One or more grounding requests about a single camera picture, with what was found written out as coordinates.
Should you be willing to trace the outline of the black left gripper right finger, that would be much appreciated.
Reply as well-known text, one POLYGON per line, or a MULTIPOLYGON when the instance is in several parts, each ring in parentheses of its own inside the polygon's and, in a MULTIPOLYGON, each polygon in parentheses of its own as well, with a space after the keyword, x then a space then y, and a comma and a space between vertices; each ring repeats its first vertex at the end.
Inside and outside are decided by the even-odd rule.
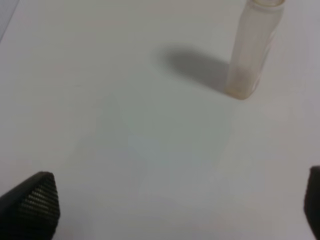
POLYGON ((315 238, 320 237, 320 167, 312 166, 309 172, 304 214, 315 238))

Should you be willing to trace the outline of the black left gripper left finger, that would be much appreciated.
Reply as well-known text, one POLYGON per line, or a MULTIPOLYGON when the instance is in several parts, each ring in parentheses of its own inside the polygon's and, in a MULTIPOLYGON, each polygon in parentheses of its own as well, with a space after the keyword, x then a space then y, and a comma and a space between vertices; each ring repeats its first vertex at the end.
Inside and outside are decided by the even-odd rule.
POLYGON ((0 197, 0 238, 51 240, 60 216, 55 177, 40 171, 0 197))

